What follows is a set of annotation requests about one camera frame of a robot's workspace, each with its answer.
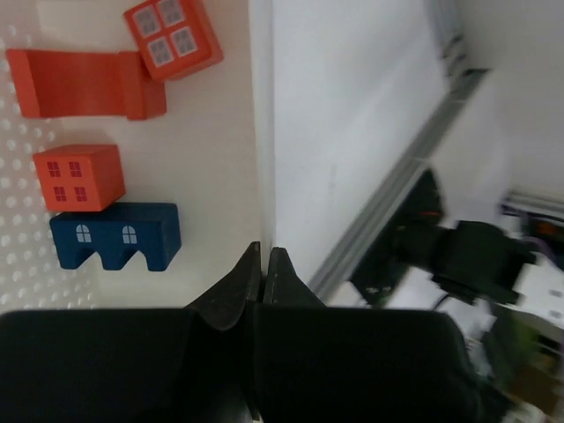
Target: black cable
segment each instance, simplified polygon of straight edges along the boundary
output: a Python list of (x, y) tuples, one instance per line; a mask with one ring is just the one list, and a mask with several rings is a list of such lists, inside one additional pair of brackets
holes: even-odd
[(432, 310), (437, 310), (444, 301), (448, 300), (450, 298), (450, 294), (449, 293), (445, 293), (433, 306), (433, 308), (431, 308)]

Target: printed window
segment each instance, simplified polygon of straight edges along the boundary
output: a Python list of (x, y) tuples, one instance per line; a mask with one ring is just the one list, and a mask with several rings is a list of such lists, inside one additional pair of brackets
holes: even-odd
[(51, 176), (52, 178), (61, 177), (61, 169), (59, 168), (59, 164), (56, 161), (48, 161), (47, 169), (49, 170), (49, 176)]
[(85, 203), (88, 201), (88, 197), (86, 196), (86, 189), (83, 187), (76, 187), (74, 189), (74, 193), (77, 195), (77, 201), (79, 203)]
[(67, 195), (65, 194), (63, 187), (54, 187), (54, 190), (56, 201), (67, 201)]
[(157, 18), (157, 13), (152, 6), (147, 6), (133, 14), (133, 20), (137, 25), (137, 30), (141, 33), (143, 38), (150, 37), (151, 35), (160, 32), (160, 23)]
[(178, 53), (178, 56), (182, 57), (189, 55), (190, 53), (197, 50), (196, 41), (192, 36), (190, 28), (188, 28), (187, 26), (179, 29), (178, 31), (174, 31), (172, 37), (174, 48), (176, 48), (176, 53)]
[(70, 176), (73, 178), (82, 178), (82, 170), (80, 169), (80, 163), (77, 161), (72, 161), (69, 163)]
[(86, 225), (77, 226), (77, 240), (80, 243), (90, 243), (92, 242), (92, 237), (90, 236), (90, 229)]
[(151, 53), (152, 60), (158, 68), (165, 64), (171, 63), (173, 52), (168, 46), (168, 41), (165, 37), (160, 37), (155, 41), (149, 43), (149, 52)]
[(137, 244), (137, 234), (132, 226), (124, 226), (122, 234), (124, 244)]
[(166, 26), (176, 25), (185, 19), (178, 0), (160, 0), (159, 12)]

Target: red chair-shaped block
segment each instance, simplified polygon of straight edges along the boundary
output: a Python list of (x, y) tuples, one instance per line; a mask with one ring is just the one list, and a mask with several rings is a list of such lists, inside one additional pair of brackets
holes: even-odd
[(165, 86), (151, 79), (138, 52), (6, 52), (24, 117), (126, 116), (167, 112)]
[(33, 161), (52, 212), (101, 212), (125, 194), (116, 145), (66, 145)]

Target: red house block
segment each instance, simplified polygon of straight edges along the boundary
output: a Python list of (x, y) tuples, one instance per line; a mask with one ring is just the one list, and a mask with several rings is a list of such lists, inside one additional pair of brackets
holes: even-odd
[(167, 112), (164, 84), (152, 80), (139, 52), (6, 52), (24, 117), (127, 116)]
[(223, 60), (201, 0), (147, 0), (123, 16), (153, 79), (178, 79)]
[(125, 194), (116, 145), (66, 145), (33, 161), (52, 212), (101, 212)]

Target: blue house block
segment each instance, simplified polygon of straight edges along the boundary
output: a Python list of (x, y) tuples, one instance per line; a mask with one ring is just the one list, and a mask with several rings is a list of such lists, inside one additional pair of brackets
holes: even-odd
[(100, 212), (65, 212), (51, 219), (63, 269), (77, 269), (93, 253), (107, 271), (119, 271), (140, 251), (149, 271), (164, 271), (180, 249), (175, 204), (115, 203)]

